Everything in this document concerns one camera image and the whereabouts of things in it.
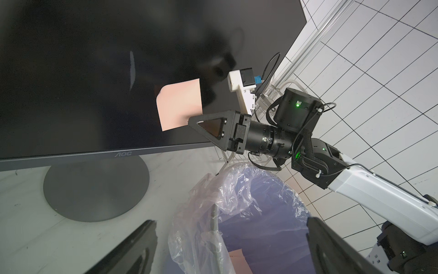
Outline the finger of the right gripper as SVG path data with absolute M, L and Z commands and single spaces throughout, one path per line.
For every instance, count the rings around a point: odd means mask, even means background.
M 238 111 L 229 110 L 192 116 L 188 120 L 188 126 L 222 151 L 237 151 L 234 134 L 240 115 Z

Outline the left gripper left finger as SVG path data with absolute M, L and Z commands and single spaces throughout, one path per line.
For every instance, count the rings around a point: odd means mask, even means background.
M 88 274 L 149 274 L 157 247 L 157 222 L 140 227 L 90 268 Z

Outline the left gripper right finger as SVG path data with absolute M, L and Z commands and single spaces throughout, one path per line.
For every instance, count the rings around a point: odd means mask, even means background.
M 307 227 L 306 238 L 317 274 L 381 273 L 321 219 L 309 218 Z

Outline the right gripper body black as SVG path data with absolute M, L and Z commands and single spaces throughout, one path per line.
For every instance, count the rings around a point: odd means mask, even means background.
M 264 154 L 274 159 L 289 159 L 292 156 L 294 133 L 272 125 L 252 121 L 250 115 L 235 113 L 232 126 L 232 151 Z

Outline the pink sticky note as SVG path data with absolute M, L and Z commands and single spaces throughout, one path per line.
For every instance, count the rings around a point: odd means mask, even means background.
M 192 116 L 203 114 L 200 80 L 168 84 L 156 98 L 162 131 L 187 126 Z
M 236 274 L 253 274 L 244 257 L 242 249 L 230 251 L 229 256 Z

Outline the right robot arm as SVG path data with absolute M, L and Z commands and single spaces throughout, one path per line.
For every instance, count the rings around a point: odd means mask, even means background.
M 266 123 L 249 114 L 225 111 L 189 118 L 188 124 L 223 151 L 267 155 L 280 171 L 293 170 L 322 189 L 359 203 L 385 219 L 381 234 L 363 258 L 323 221 L 310 218 L 307 239 L 319 274 L 435 274 L 438 271 L 438 201 L 417 196 L 313 138 L 320 116 L 335 103 L 286 89 Z

